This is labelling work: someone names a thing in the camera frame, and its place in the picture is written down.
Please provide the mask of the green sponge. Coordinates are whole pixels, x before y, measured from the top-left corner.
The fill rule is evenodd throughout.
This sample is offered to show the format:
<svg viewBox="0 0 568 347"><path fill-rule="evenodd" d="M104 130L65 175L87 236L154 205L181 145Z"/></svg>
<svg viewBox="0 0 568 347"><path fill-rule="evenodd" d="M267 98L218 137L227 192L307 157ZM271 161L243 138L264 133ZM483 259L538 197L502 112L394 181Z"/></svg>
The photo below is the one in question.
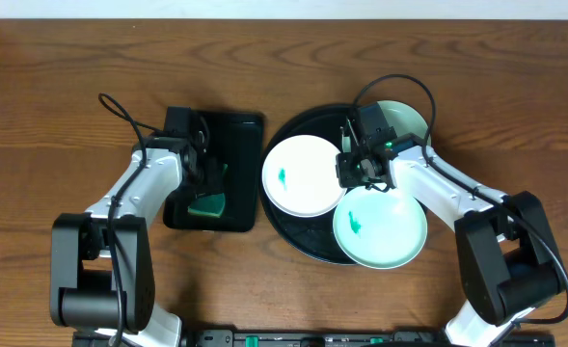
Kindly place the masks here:
<svg viewBox="0 0 568 347"><path fill-rule="evenodd" d="M226 207L224 178L228 169L227 164L221 166L221 174L214 182L214 186L207 193L200 193L187 207L191 216L220 218Z"/></svg>

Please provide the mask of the mint green plate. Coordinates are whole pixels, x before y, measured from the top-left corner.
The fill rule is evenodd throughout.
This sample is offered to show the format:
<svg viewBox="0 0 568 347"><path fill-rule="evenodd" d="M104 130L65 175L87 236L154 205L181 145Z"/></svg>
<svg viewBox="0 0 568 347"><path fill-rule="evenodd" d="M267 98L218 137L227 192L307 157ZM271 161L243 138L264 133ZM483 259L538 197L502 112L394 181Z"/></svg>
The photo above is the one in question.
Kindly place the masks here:
<svg viewBox="0 0 568 347"><path fill-rule="evenodd" d="M393 100L381 100L373 102L366 106L362 106L359 110L361 115L377 115L382 116L388 125L394 129L397 137L401 137L408 133L413 133L423 138L427 123L422 115L413 107ZM351 152L357 144L354 141L352 130L350 128L352 118L348 117L344 121L341 129L341 151Z"/></svg>
<svg viewBox="0 0 568 347"><path fill-rule="evenodd" d="M426 214L412 196L360 187L349 191L333 217L333 233L341 250L354 262L389 270L412 261L422 250Z"/></svg>

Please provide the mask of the white plate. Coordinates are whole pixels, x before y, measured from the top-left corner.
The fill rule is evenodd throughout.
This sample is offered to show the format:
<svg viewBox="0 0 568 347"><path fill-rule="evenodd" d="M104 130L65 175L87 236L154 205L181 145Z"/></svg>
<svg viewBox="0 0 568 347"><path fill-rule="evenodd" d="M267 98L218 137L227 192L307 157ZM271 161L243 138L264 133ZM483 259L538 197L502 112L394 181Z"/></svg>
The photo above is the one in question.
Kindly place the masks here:
<svg viewBox="0 0 568 347"><path fill-rule="evenodd" d="M312 218L334 209L346 190L339 185L336 157L340 150L313 135L297 135L267 154L261 182L267 198L284 213Z"/></svg>

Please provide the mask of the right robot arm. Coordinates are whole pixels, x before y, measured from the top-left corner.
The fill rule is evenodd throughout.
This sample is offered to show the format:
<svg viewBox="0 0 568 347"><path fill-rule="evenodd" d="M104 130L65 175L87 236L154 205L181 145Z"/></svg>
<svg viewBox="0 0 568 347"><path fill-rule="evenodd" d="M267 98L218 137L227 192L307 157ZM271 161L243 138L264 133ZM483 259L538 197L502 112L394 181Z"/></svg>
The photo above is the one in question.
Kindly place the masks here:
<svg viewBox="0 0 568 347"><path fill-rule="evenodd" d="M560 293L568 317L568 273L540 200L509 196L459 172L413 134L363 142L336 157L342 187L377 194L398 190L419 201L455 233L467 301L445 327L457 346L498 346L528 314Z"/></svg>

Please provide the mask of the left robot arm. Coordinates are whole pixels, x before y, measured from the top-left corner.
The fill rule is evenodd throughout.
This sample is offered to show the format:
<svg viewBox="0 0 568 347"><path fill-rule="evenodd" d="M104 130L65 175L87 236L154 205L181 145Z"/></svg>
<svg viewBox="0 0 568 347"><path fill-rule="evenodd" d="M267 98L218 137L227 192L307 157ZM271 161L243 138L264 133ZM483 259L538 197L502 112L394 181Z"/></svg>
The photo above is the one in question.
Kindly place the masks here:
<svg viewBox="0 0 568 347"><path fill-rule="evenodd" d="M177 346L180 318L155 302L149 227L167 198L190 204L223 190L225 164L185 138L137 143L115 185L51 229L49 312L57 326L112 346Z"/></svg>

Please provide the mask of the black rectangular tray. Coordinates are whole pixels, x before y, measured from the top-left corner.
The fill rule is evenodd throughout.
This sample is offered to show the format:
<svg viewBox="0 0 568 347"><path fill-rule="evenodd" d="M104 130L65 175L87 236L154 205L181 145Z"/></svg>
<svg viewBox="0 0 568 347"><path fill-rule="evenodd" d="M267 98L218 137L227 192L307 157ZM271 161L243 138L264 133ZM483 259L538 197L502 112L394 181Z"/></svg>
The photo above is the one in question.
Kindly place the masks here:
<svg viewBox="0 0 568 347"><path fill-rule="evenodd" d="M197 111L209 130L205 141L169 137L173 151L180 155L181 181L166 197L163 223L175 229L246 232L255 223L257 212L257 182L262 149L263 119L260 113ZM188 151L205 149L228 165L224 178L226 207L220 218L191 216L189 204L195 200L189 191Z"/></svg>

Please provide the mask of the black round tray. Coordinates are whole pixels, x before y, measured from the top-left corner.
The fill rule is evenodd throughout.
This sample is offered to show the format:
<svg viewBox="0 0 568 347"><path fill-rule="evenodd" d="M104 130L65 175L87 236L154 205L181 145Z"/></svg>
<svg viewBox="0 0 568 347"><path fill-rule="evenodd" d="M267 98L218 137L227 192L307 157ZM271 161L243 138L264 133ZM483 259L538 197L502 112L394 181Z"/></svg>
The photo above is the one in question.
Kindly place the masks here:
<svg viewBox="0 0 568 347"><path fill-rule="evenodd" d="M313 135L323 138L341 151L341 129L347 118L350 107L347 104L319 106L301 113L287 122L270 141L264 160L270 150L279 142L297 135ZM379 185L376 190L386 193L390 190ZM300 218L284 213L267 198L260 187L260 195L265 213L274 229L295 249L312 258L339 264L358 264L350 259L339 247L333 233L333 217L337 206L331 211L312 218Z"/></svg>

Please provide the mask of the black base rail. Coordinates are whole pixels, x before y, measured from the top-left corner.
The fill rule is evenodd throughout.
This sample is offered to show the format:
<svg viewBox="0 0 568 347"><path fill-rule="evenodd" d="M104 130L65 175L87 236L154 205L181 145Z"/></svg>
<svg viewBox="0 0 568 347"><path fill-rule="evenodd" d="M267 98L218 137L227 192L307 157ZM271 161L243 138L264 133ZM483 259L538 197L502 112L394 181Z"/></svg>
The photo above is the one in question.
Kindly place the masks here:
<svg viewBox="0 0 568 347"><path fill-rule="evenodd" d="M77 332L71 346L107 346L103 334ZM443 333L399 331L388 334L240 333L230 330L182 332L180 347L352 347L352 346L452 346ZM554 347L551 334L511 334L496 346Z"/></svg>

